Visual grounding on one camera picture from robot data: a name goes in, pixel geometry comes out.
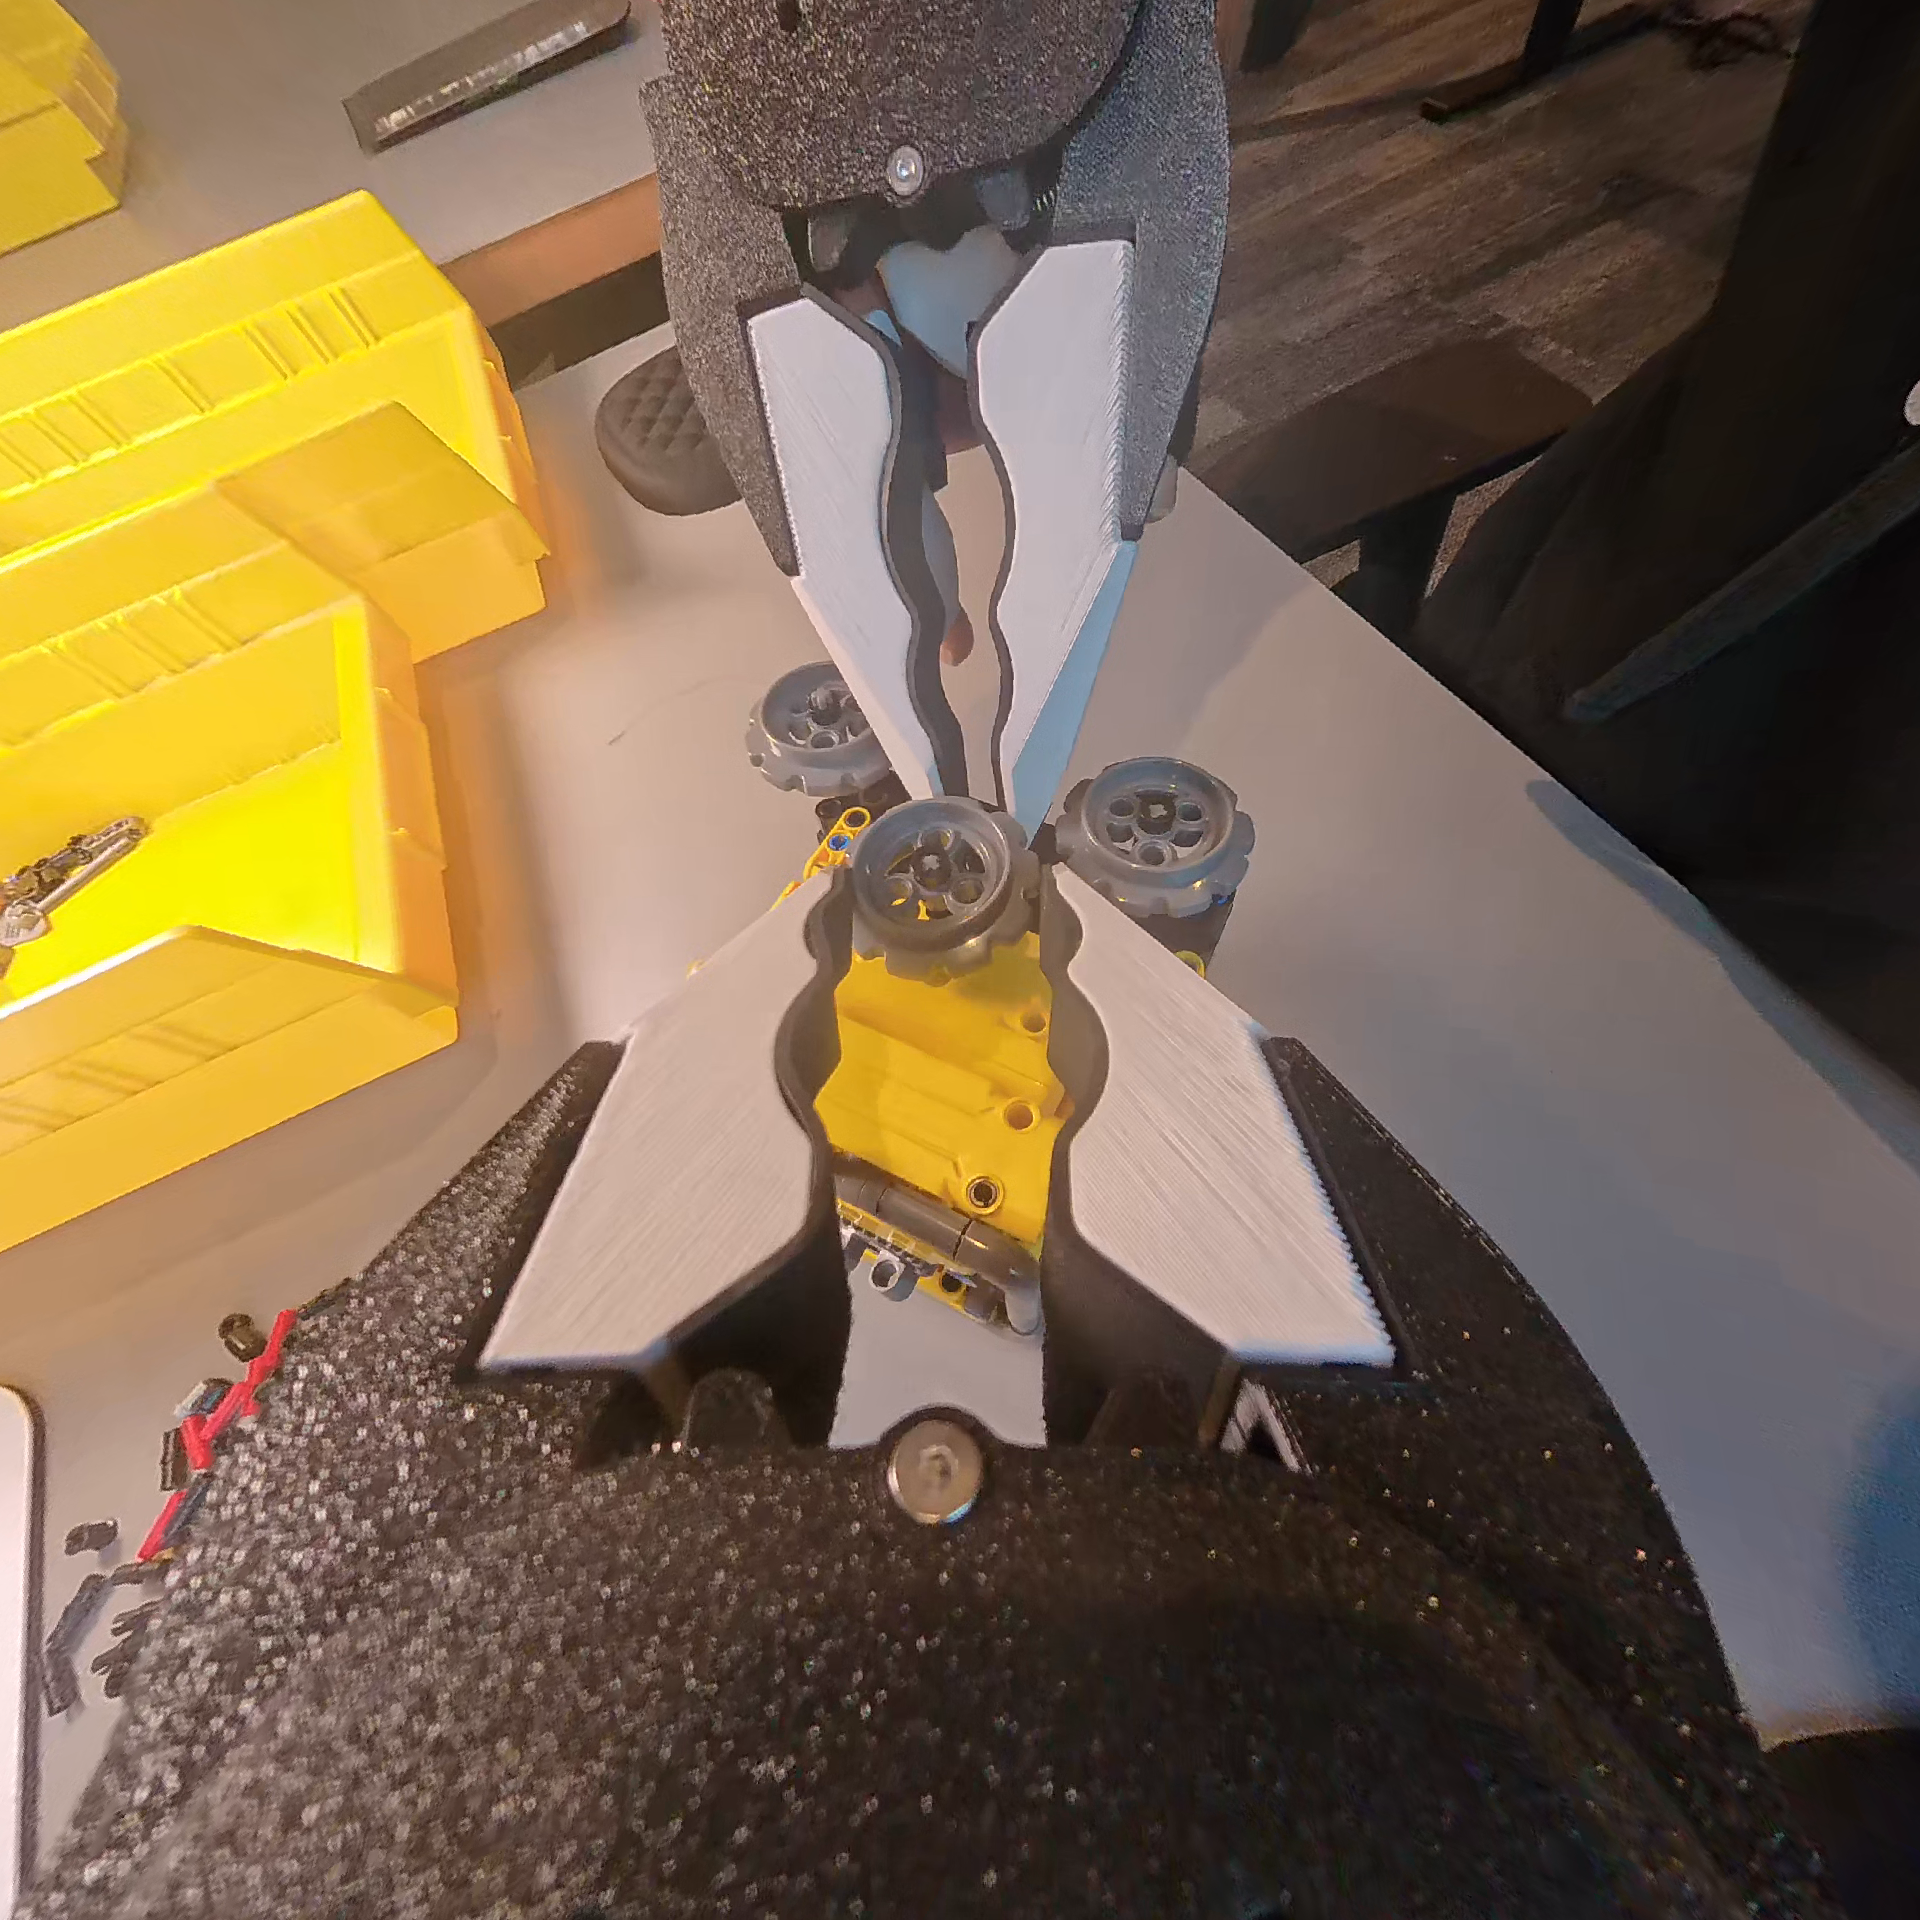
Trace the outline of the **white oval board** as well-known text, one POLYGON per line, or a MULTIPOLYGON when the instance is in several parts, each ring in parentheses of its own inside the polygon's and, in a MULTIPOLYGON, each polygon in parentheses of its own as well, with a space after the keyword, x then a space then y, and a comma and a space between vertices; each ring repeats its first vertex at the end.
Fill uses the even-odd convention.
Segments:
POLYGON ((35 1402, 2 1386, 2 1918, 38 1861, 42 1463, 35 1402))

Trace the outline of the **yellow toy brick vehicle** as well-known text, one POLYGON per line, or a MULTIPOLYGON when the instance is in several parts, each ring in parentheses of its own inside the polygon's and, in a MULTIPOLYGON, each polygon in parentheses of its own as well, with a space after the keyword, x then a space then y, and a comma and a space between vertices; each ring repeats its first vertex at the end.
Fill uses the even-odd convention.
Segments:
MULTIPOLYGON (((821 842, 805 875, 845 868, 857 835, 911 801, 830 663, 772 682, 752 708, 747 755, 772 785, 814 801, 821 842)), ((1025 842, 1040 876, 1064 861, 1205 972, 1254 836, 1225 779, 1181 758, 1128 758, 1075 783, 1060 821, 1025 842)), ((1048 1165, 1072 1111, 1048 1063, 1040 896, 1021 943, 967 973, 902 978, 855 953, 835 1015, 840 1063, 818 1115, 851 1279, 1037 1336, 1048 1165)))

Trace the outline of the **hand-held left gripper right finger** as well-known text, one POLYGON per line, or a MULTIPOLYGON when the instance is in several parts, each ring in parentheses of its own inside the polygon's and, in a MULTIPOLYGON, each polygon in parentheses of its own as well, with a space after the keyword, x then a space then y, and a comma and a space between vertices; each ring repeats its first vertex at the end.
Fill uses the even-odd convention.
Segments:
POLYGON ((1068 1121, 1042 1226, 1042 1416, 1235 1362, 1390 1381, 1391 1315, 1275 1038, 1092 886, 1042 886, 1048 1065, 1068 1121))

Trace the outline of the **grey desk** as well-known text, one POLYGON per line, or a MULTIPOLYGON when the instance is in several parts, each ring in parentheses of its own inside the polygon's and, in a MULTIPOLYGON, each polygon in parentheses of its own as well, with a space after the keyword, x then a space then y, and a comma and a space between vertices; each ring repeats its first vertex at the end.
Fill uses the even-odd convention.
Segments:
MULTIPOLYGON (((794 242, 941 435, 942 685, 1007 811, 970 325, 1055 242, 998 182, 994 219, 794 242)), ((587 411, 524 428, 547 605, 428 661, 231 506, 2 579, 2 745, 380 612, 460 986, 444 1048, 150 1183, 274 1215, 284 1275, 241 1242, 228 1295, 300 1319, 132 1601, 18 1915, 1838 1915, 1760 1739, 1918 1716, 1881 1448, 1918 1346, 1884 1381, 1821 1356, 1918 1333, 1918 1161, 1815 1091, 1875 1075, 1682 886, 1205 488, 1122 532, 1042 825, 1128 758, 1238 793, 1198 973, 1275 1038, 1398 1372, 1230 1362, 1198 1416, 1140 1376, 1048 1421, 1042 1251, 1037 1336, 845 1261, 830 1421, 734 1365, 484 1368, 634 1022, 848 889, 747 755, 775 681, 840 666, 747 502, 675 533, 590 499, 587 411)), ((154 1426, 191 1362, 105 1315, 160 1261, 137 1192, 2 1249, 2 1372, 91 1306, 87 1368, 154 1426)))

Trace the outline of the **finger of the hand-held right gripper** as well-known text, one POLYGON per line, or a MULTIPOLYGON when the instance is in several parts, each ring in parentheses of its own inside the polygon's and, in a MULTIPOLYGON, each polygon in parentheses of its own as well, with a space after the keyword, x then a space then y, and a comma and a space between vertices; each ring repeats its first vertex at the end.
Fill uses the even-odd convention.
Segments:
POLYGON ((1035 252, 970 325, 970 398, 1002 485, 990 603, 998 802, 1035 835, 1064 783, 1138 543, 1120 529, 1134 239, 1035 252))
POLYGON ((747 318, 794 558, 785 572, 911 798, 967 798, 941 649, 962 609, 928 406, 875 323, 805 289, 747 318))

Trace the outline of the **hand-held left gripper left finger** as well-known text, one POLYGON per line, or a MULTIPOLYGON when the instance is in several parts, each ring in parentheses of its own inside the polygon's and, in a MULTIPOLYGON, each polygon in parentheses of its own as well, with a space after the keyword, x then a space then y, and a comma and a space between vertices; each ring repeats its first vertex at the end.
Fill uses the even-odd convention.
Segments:
POLYGON ((747 1368, 835 1416, 848 1282, 818 1091, 848 889, 798 886, 648 1009, 505 1295, 484 1368, 747 1368))

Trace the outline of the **dark flat bar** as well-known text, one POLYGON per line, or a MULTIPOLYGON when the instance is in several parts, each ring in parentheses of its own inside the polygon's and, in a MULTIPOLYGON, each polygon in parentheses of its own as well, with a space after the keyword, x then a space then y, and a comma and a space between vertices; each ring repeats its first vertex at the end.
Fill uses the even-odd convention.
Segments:
POLYGON ((625 39, 632 3, 525 3, 344 99, 365 155, 435 131, 625 39))

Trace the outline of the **pile of small brick pieces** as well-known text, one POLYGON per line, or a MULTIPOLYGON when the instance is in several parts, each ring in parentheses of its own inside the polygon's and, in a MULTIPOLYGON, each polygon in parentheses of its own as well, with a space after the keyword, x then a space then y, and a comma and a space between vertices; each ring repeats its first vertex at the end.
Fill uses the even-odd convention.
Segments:
POLYGON ((261 1391, 274 1381, 284 1349, 300 1319, 284 1308, 262 1331, 248 1315, 228 1315, 220 1339, 244 1365, 235 1381, 201 1381, 174 1409, 160 1438, 162 1505, 142 1539, 115 1565, 88 1565, 38 1648, 38 1689, 47 1716, 68 1715, 84 1693, 81 1658, 98 1613, 115 1589, 150 1589, 165 1581, 207 1505, 215 1468, 237 1428, 261 1412, 261 1391))

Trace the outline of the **yellow plastic bin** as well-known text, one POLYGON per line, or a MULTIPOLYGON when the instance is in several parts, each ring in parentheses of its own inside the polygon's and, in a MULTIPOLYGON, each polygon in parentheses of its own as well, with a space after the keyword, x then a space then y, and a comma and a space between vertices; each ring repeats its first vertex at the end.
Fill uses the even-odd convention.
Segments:
POLYGON ((460 1032, 415 661, 350 593, 2 748, 2 868, 150 835, 2 982, 2 1245, 460 1032))
POLYGON ((428 661, 547 605, 515 393, 365 192, 2 333, 2 579, 137 515, 231 506, 428 661))
POLYGON ((2 3, 2 252, 121 206, 121 82, 61 3, 2 3))

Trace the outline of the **small grey toy wheel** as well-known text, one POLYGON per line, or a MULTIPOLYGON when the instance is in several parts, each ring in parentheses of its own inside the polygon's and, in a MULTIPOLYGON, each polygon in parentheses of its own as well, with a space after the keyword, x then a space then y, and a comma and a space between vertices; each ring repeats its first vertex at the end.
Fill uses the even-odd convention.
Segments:
POLYGON ((970 798, 890 809, 857 835, 845 871, 855 953, 902 978, 984 969, 1021 943, 1040 896, 1025 829, 970 798))

